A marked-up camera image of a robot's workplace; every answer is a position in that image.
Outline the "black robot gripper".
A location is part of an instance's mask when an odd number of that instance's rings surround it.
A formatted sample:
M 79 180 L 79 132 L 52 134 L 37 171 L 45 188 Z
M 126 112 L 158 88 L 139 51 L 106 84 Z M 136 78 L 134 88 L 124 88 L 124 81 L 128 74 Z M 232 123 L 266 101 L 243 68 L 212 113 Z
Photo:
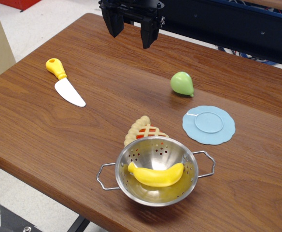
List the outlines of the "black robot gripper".
M 147 49 L 157 39 L 165 24 L 161 14 L 164 3 L 159 0 L 100 0 L 103 19 L 109 33 L 115 38 L 124 29 L 124 19 L 141 22 L 142 46 Z

